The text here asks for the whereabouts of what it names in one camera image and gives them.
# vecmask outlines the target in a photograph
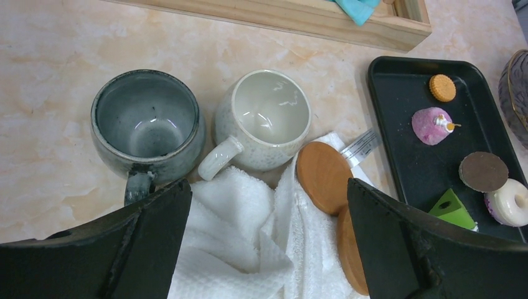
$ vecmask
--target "marble tabletop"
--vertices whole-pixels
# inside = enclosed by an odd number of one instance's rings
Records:
[[[505,64],[527,47],[511,0],[426,4],[433,34],[401,54],[101,0],[2,1],[0,243],[43,239],[123,206],[125,180],[92,145],[90,106],[109,79],[128,70],[157,69],[181,79],[208,125],[236,79],[255,69],[279,70],[310,100],[308,139],[335,130],[346,143],[377,126],[365,75],[380,55],[471,62],[497,99]],[[508,132],[526,173],[528,151]],[[204,154],[211,148],[209,138]],[[362,167],[395,196],[383,148]],[[273,187],[281,171],[254,175]]]

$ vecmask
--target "mug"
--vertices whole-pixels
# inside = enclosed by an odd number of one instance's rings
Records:
[[[274,70],[250,72],[220,102],[213,129],[218,146],[198,174],[210,181],[231,160],[246,170],[277,168],[302,147],[310,123],[310,105],[297,83]]]
[[[92,140],[103,162],[127,178],[125,205],[149,195],[196,166],[205,145],[205,120],[180,80],[157,70],[132,70],[111,79],[92,104]]]

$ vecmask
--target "dark mug handle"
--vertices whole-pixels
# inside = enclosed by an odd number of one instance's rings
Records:
[[[147,173],[130,171],[128,173],[128,180],[126,181],[125,206],[149,196],[152,181],[155,177],[150,171]]]

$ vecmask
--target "cloth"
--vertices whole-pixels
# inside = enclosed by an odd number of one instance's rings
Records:
[[[358,26],[370,18],[380,0],[333,0]]]
[[[335,133],[316,141],[337,150]],[[336,247],[336,222],[295,177],[277,189],[236,167],[191,186],[193,199],[168,298],[353,299]],[[359,166],[354,177],[372,184]]]

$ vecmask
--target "donut hole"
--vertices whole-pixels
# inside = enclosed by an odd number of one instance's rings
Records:
[[[447,209],[450,205],[451,205],[451,202],[450,201],[446,201],[443,204],[439,205],[438,207],[440,209]]]
[[[517,207],[520,207],[521,209],[527,208],[528,198],[520,196],[520,195],[515,195],[515,204],[517,205]]]

